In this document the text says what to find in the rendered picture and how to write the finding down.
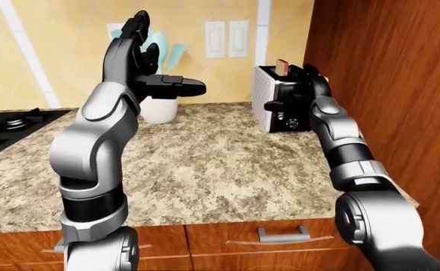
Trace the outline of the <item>silver and black toaster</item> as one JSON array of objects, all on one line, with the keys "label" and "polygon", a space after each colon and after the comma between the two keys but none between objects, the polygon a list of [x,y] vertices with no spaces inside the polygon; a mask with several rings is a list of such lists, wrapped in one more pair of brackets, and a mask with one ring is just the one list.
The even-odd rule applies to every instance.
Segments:
[{"label": "silver and black toaster", "polygon": [[[275,74],[274,66],[254,68],[252,110],[264,132],[307,132],[310,130],[309,110],[313,97],[308,94],[307,76],[302,67],[289,66],[287,76]],[[269,101],[286,103],[285,112],[269,112]]]}]

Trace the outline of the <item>teal spatula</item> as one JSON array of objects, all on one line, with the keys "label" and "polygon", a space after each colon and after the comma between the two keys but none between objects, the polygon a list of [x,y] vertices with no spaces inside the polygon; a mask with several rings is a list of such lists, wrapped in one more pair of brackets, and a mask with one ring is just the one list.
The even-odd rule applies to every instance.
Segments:
[{"label": "teal spatula", "polygon": [[165,73],[169,74],[176,65],[178,65],[179,60],[182,58],[183,53],[185,52],[186,46],[184,44],[174,44],[170,51],[170,57],[167,63],[167,68],[165,69]]}]

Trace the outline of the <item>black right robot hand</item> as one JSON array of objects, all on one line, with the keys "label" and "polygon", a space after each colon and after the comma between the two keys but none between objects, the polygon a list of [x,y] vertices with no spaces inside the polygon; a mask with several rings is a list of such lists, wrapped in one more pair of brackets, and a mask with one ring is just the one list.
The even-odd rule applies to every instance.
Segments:
[{"label": "black right robot hand", "polygon": [[328,80],[320,74],[316,67],[307,63],[303,66],[303,70],[307,76],[309,92],[314,99],[320,96],[332,96]]}]

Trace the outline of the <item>teal spoon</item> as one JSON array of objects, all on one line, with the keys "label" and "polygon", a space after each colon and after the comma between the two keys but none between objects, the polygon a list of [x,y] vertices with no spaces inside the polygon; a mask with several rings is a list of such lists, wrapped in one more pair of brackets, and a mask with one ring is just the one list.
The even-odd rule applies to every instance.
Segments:
[{"label": "teal spoon", "polygon": [[167,36],[162,32],[154,32],[151,36],[151,42],[155,43],[159,49],[159,57],[158,57],[158,69],[157,74],[163,74],[164,63],[168,55],[168,40]]}]

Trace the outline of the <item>white wall outlet plate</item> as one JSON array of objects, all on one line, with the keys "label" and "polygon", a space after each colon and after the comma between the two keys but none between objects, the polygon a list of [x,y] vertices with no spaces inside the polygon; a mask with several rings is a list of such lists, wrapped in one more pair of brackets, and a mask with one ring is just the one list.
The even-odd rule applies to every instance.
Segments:
[{"label": "white wall outlet plate", "polygon": [[124,23],[107,23],[106,29],[109,36],[109,40],[113,40],[114,38],[119,38],[122,33],[122,28]]}]

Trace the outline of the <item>black gas stove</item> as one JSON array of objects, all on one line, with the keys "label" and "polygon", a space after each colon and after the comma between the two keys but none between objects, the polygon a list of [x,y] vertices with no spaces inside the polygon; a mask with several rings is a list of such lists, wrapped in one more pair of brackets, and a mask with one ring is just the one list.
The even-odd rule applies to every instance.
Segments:
[{"label": "black gas stove", "polygon": [[69,113],[68,109],[0,111],[0,152]]}]

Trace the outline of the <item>white light switch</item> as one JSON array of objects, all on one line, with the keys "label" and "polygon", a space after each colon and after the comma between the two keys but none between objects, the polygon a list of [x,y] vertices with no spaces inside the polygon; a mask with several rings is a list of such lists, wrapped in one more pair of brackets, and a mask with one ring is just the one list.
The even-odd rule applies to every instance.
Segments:
[{"label": "white light switch", "polygon": [[225,21],[204,22],[207,59],[225,58]]},{"label": "white light switch", "polygon": [[248,56],[249,21],[229,22],[229,58],[246,58]]}]

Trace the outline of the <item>toast slice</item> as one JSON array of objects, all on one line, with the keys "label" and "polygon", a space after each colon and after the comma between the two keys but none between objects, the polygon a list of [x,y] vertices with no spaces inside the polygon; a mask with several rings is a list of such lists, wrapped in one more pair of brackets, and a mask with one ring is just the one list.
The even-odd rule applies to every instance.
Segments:
[{"label": "toast slice", "polygon": [[285,60],[277,59],[274,71],[280,77],[287,76],[289,73],[289,63]]}]

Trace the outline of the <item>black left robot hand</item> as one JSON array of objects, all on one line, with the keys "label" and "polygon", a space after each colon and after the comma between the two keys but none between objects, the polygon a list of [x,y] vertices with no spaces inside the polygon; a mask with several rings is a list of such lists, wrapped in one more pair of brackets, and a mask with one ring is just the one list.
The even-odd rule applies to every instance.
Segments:
[{"label": "black left robot hand", "polygon": [[129,18],[121,29],[119,38],[110,43],[103,60],[102,80],[127,87],[136,103],[147,96],[153,99],[201,96],[206,93],[202,81],[182,76],[158,75],[159,47],[150,44],[145,52],[140,50],[148,37],[150,17],[139,11]]}]

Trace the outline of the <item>tall wooden cabinet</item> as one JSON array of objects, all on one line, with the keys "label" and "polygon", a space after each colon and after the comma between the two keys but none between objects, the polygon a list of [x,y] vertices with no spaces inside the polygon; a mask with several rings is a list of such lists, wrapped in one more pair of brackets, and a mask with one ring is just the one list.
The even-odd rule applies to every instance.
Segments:
[{"label": "tall wooden cabinet", "polygon": [[304,60],[419,203],[440,259],[440,0],[315,0]]}]

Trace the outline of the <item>black toaster lever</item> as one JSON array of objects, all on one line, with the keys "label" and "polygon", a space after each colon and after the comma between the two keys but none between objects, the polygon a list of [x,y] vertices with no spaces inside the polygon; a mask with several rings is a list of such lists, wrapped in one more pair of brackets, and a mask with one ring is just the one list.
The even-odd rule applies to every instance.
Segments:
[{"label": "black toaster lever", "polygon": [[287,110],[287,105],[282,101],[274,100],[265,103],[264,109],[269,112],[285,112]]}]

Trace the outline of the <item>white utensil holder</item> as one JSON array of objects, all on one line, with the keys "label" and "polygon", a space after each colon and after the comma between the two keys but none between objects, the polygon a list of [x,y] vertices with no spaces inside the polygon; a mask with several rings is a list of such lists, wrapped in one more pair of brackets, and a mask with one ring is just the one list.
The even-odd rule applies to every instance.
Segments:
[{"label": "white utensil holder", "polygon": [[146,123],[169,123],[176,118],[178,99],[152,99],[148,96],[139,105],[140,116]]}]

